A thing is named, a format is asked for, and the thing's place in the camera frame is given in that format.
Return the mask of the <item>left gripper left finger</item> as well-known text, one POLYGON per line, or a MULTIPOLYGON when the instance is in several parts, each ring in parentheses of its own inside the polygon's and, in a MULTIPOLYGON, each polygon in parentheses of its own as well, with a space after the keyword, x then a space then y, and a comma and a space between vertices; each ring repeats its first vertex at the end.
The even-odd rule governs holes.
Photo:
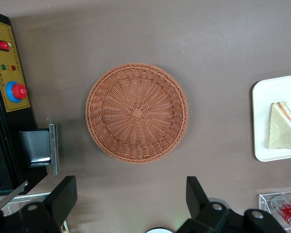
POLYGON ((5 216, 1 209, 17 194, 14 190, 0 201, 0 233, 60 233, 77 202, 76 177, 66 176, 43 201, 29 202, 5 216))

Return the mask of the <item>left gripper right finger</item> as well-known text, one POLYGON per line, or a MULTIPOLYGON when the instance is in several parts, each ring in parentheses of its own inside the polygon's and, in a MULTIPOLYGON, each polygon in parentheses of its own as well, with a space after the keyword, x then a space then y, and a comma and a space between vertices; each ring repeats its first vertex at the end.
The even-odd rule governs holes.
POLYGON ((219 201, 210 201, 197 177, 186 180, 186 203, 190 212, 178 233, 284 233, 268 212, 248 209, 239 215, 219 201))

